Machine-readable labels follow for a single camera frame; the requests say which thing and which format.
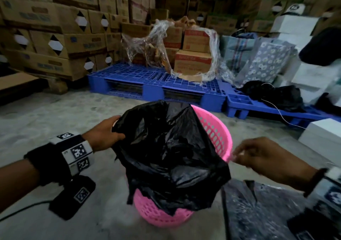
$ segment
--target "stack of white boxes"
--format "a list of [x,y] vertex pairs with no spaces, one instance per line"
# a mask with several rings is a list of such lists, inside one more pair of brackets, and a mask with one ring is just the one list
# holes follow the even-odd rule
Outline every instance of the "stack of white boxes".
[[[277,17],[271,29],[271,37],[295,44],[300,52],[311,40],[318,18],[283,15]],[[278,75],[274,86],[295,85],[300,88],[304,103],[315,104],[327,87],[335,84],[341,75],[341,60],[329,66],[304,63],[298,56],[292,58]]]

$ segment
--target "gray floor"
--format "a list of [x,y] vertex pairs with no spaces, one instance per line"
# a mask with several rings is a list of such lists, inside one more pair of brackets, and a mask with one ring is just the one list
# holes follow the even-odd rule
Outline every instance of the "gray floor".
[[[16,161],[49,137],[68,130],[85,132],[105,118],[123,114],[143,101],[71,91],[63,96],[36,93],[0,107],[0,166]],[[215,113],[229,129],[234,147],[243,139],[267,136],[309,164],[327,166],[325,158],[297,141],[301,130],[258,118],[240,120]],[[158,239],[223,240],[225,229],[220,194],[211,209],[196,212],[184,225],[160,229],[149,225],[133,206],[126,205],[128,187],[113,151],[96,153],[96,163],[84,172],[96,182],[96,190],[80,211],[65,222],[41,205],[0,223],[0,239]],[[231,163],[232,177],[275,185],[253,171]],[[3,212],[0,217],[34,202],[53,199],[61,187],[40,187]]]

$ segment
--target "forearm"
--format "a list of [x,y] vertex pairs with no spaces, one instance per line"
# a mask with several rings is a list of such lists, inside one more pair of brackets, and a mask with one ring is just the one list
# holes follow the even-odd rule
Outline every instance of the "forearm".
[[0,168],[0,212],[39,186],[39,172],[26,159]]

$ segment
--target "person's right hand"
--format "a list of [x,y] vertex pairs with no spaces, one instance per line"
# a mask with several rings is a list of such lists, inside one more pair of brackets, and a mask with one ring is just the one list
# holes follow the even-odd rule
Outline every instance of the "person's right hand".
[[302,191],[318,171],[266,137],[244,140],[232,153],[232,161]]

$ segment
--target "human hand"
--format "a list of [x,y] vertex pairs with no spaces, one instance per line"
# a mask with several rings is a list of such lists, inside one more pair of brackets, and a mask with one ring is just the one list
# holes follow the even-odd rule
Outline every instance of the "human hand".
[[232,161],[302,191],[318,171],[266,137],[244,140],[232,153]]
[[119,115],[105,119],[97,124],[82,137],[87,140],[94,152],[106,150],[119,140],[125,139],[123,133],[111,132],[113,124],[120,118]]

